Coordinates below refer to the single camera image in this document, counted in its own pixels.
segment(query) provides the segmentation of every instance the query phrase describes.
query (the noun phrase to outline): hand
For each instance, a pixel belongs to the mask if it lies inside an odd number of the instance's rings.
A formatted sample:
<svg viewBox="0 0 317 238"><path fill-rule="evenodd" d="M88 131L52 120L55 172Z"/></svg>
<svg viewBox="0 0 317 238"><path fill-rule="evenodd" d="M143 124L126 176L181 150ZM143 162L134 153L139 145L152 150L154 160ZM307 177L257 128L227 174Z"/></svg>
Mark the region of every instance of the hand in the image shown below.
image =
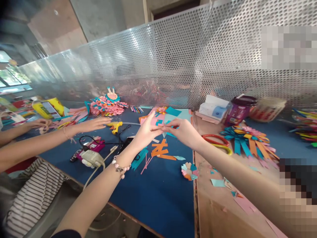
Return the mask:
<svg viewBox="0 0 317 238"><path fill-rule="evenodd" d="M196 129L190 124L188 120L176 118L165 127L162 128L164 132L172 133L183 144L190 147L192 150L198 150L205 140L196 131Z"/></svg>
<svg viewBox="0 0 317 238"><path fill-rule="evenodd" d="M111 118L109 117L99 117L69 127L75 129L75 133L77 134L103 129L110 122Z"/></svg>
<svg viewBox="0 0 317 238"><path fill-rule="evenodd" d="M48 128L51 124L52 124L51 120L41 118L32 122L27 122L24 125L27 126L29 129L34 129L39 127Z"/></svg>
<svg viewBox="0 0 317 238"><path fill-rule="evenodd" d="M155 112L147 117L131 142L133 147L137 149L138 152L150 144L155 137L163 133L161 127L151 125L151 120L154 117L154 114Z"/></svg>

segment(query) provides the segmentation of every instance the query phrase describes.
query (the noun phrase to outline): purple container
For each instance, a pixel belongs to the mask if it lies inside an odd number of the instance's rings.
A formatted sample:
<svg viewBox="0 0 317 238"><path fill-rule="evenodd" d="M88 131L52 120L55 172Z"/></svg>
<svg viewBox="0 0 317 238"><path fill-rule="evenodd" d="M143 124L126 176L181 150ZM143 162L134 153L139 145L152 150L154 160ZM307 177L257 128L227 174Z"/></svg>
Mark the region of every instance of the purple container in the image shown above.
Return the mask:
<svg viewBox="0 0 317 238"><path fill-rule="evenodd" d="M242 96L240 98L234 97L231 100L231 108L225 120L225 126L236 126L246 118L254 106L257 105L258 100L250 96Z"/></svg>

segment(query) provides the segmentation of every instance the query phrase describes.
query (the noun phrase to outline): craft decoration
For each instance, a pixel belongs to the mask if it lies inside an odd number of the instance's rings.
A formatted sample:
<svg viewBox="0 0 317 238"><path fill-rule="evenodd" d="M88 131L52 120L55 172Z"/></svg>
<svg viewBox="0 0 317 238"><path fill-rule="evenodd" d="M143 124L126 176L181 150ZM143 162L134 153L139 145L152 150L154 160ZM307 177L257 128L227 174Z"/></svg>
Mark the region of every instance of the craft decoration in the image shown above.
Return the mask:
<svg viewBox="0 0 317 238"><path fill-rule="evenodd" d="M302 111L293 108L293 118L297 121L296 128L289 132L295 132L301 139L317 147L317 109L303 109Z"/></svg>
<svg viewBox="0 0 317 238"><path fill-rule="evenodd" d="M266 134L251 127L227 127L220 132L226 140L234 140L234 152L241 155L241 148L247 157L256 157L262 160L279 160L275 149L269 146L270 140Z"/></svg>
<svg viewBox="0 0 317 238"><path fill-rule="evenodd" d="M197 167L192 164L186 162L181 166L181 172L184 178L188 179L189 181L195 180L198 178L198 170Z"/></svg>
<svg viewBox="0 0 317 238"><path fill-rule="evenodd" d="M120 102L120 97L115 94L114 88L112 88L111 92L108 87L108 91L107 95L92 99L93 102L90 104L90 109L93 115L116 116L123 113L124 108L128 107L125 102Z"/></svg>

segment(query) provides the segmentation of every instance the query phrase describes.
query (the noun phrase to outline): metal partition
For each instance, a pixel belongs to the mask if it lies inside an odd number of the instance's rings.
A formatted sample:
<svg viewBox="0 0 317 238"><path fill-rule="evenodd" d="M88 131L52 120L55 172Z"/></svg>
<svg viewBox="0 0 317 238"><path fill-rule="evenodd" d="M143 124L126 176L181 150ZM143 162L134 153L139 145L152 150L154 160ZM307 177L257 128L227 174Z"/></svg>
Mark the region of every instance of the metal partition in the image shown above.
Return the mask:
<svg viewBox="0 0 317 238"><path fill-rule="evenodd" d="M317 71L262 69L263 26L316 26L315 0L215 1L19 67L42 96L83 101L113 86L133 105L195 108L211 92L316 102Z"/></svg>

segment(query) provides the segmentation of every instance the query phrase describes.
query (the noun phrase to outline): beaded bracelet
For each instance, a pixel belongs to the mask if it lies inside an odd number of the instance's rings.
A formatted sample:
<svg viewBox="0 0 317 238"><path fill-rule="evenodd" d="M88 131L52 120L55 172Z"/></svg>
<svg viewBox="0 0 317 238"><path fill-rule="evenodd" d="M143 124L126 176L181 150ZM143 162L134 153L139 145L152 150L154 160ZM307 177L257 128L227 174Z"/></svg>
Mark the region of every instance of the beaded bracelet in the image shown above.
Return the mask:
<svg viewBox="0 0 317 238"><path fill-rule="evenodd" d="M127 166L127 167L120 167L119 164L117 164L116 158L117 158L117 156L115 155L115 156L113 157L113 160L112 160L111 163L115 166L116 171L121 174L121 176L120 176L121 179L124 179L124 174L122 174L121 172L123 172L123 171L125 172L125 171L129 170L130 167L131 167L131 165L129 165L129 166Z"/></svg>

